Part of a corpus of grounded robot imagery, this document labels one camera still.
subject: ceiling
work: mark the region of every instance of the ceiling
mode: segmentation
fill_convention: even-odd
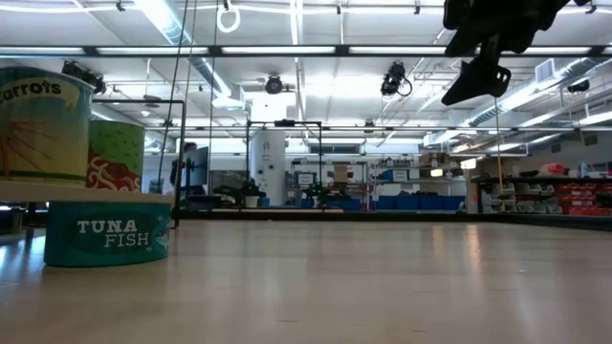
[[[341,0],[344,13],[336,13],[338,0],[303,0],[303,11],[298,14],[298,32],[292,33],[290,0],[233,1],[240,7],[241,23],[231,33],[219,32],[214,6],[216,1],[198,1],[197,11],[187,11],[186,27],[200,45],[446,45],[453,32],[443,31],[443,0],[423,0],[426,8],[420,15],[411,14],[414,1]],[[167,45],[163,35],[151,20],[135,8],[131,1],[123,1],[126,12],[112,10],[115,1],[104,0],[22,0],[3,1],[0,4],[0,32],[2,44],[15,45]],[[537,45],[607,45],[612,42],[612,1],[597,1],[598,10],[590,15],[584,12],[559,15],[547,32],[539,32]],[[182,9],[185,1],[176,1]],[[104,11],[40,13],[36,11],[74,10],[78,8],[106,9]],[[226,25],[231,24],[225,18]],[[520,87],[534,76],[534,68],[544,58],[503,58],[501,65],[513,73],[511,88]],[[83,66],[104,75],[111,86],[106,99],[141,99],[145,92],[151,96],[170,98],[171,80],[174,78],[175,59],[154,58],[148,89],[147,64],[135,58],[82,58]],[[413,81],[410,97],[383,101],[380,88],[383,75],[394,61],[402,61]],[[393,58],[393,57],[302,57],[296,64],[292,57],[216,58],[214,69],[227,83],[241,85],[246,98],[264,95],[262,80],[278,74],[292,91],[282,95],[289,105],[288,117],[297,118],[295,106],[296,66],[303,69],[301,91],[305,95],[304,118],[321,120],[330,125],[363,125],[375,119],[378,125],[460,125],[477,109],[491,103],[491,97],[479,97],[454,106],[443,105],[441,92],[457,77],[459,60],[450,58]],[[0,67],[25,65],[60,71],[61,59],[0,59]],[[226,111],[211,107],[212,94],[203,78],[194,70],[187,75],[186,60],[179,60],[176,74],[175,99],[187,102],[187,125],[206,126],[212,115],[213,125],[230,126],[244,123],[244,111]],[[594,89],[607,88],[607,69],[595,75]],[[528,117],[542,115],[560,106],[559,91],[550,90],[515,109]],[[146,126],[159,126],[167,116],[167,106],[147,109],[144,117],[141,105],[107,105],[117,113],[128,116]],[[173,110],[175,122],[180,120],[181,109]],[[216,136],[228,133],[215,132]],[[397,137],[422,137],[426,133],[405,132]],[[208,133],[191,131],[192,137],[205,137]]]

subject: wooden floor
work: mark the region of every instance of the wooden floor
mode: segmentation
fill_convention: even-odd
[[[0,247],[0,343],[610,343],[612,234],[497,224],[190,222],[163,261]]]

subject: white cylindrical tank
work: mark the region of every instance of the white cylindrical tank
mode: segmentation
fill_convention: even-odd
[[[261,130],[251,139],[250,174],[270,206],[285,204],[285,132]]]

